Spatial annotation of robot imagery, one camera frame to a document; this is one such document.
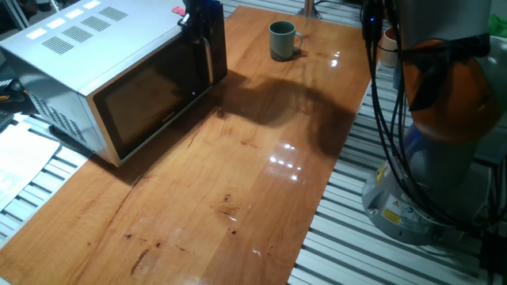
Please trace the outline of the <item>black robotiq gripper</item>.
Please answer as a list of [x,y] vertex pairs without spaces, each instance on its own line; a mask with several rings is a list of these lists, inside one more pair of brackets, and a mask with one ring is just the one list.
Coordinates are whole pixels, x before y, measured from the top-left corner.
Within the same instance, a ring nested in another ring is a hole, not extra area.
[[208,39],[208,24],[223,20],[223,3],[217,0],[185,0],[186,15],[178,21],[183,31],[193,31],[194,41]]

